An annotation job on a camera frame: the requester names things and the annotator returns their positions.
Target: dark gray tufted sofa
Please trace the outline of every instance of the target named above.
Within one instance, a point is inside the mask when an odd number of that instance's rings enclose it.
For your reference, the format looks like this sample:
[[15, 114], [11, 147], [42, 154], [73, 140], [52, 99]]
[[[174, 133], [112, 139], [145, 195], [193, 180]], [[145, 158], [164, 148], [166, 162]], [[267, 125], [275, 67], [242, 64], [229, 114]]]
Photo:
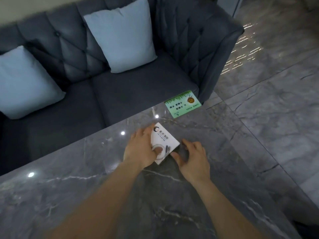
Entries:
[[149, 0], [157, 60], [120, 74], [83, 16], [135, 0], [83, 0], [0, 28], [0, 54], [24, 45], [66, 91], [19, 119], [0, 114], [4, 174], [186, 90], [213, 91], [243, 27], [211, 0]]

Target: gray marble tabletop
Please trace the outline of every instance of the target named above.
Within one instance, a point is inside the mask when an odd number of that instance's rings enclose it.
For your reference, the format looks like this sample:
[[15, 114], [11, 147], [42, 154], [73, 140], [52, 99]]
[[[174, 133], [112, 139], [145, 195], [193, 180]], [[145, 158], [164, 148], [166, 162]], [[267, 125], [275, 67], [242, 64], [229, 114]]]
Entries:
[[[178, 140], [203, 144], [211, 180], [262, 233], [269, 238], [300, 238], [203, 107], [173, 119], [164, 104], [1, 176], [1, 238], [39, 238], [61, 223], [122, 161], [130, 134], [152, 122], [160, 122]], [[183, 147], [179, 150], [186, 155]], [[117, 237], [199, 239], [216, 235], [200, 197], [168, 156], [138, 176], [119, 220]]]

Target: person's right hand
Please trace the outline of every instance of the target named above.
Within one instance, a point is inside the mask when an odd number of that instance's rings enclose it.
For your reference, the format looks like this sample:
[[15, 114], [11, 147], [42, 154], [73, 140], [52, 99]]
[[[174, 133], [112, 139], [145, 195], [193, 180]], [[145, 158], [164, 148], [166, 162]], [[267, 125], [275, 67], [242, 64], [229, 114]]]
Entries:
[[210, 181], [209, 162], [206, 157], [205, 148], [203, 148], [200, 142], [190, 142], [186, 139], [182, 141], [189, 151], [188, 162], [184, 162], [178, 153], [171, 153], [182, 175], [193, 186], [196, 183]]

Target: beige wall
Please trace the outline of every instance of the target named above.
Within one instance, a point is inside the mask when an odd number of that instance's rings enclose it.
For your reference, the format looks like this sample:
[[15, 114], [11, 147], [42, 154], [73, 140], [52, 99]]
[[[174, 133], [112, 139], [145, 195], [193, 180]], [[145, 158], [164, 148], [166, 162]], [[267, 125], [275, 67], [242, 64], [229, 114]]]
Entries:
[[77, 0], [0, 0], [0, 25]]

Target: finger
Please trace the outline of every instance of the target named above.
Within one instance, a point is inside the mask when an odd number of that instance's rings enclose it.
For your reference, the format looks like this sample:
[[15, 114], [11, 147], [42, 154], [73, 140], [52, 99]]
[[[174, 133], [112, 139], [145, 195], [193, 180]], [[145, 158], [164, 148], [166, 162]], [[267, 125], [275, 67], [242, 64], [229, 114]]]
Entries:
[[159, 155], [162, 152], [162, 148], [154, 148], [154, 152], [156, 153], [156, 156]]
[[187, 150], [191, 153], [195, 150], [195, 146], [192, 142], [187, 141], [186, 139], [182, 139], [182, 142], [186, 145]]
[[142, 128], [139, 128], [137, 131], [136, 131], [136, 136], [142, 136], [143, 135], [143, 129]]
[[136, 136], [136, 132], [131, 134], [131, 140]]
[[181, 168], [185, 162], [182, 160], [181, 156], [177, 152], [171, 152], [171, 156], [176, 161], [179, 168]]
[[193, 144], [197, 151], [201, 152], [203, 150], [203, 146], [200, 142], [193, 142]]
[[154, 123], [152, 123], [150, 126], [148, 126], [147, 128], [145, 128], [143, 134], [144, 134], [144, 135], [151, 135], [154, 126], [155, 126]]

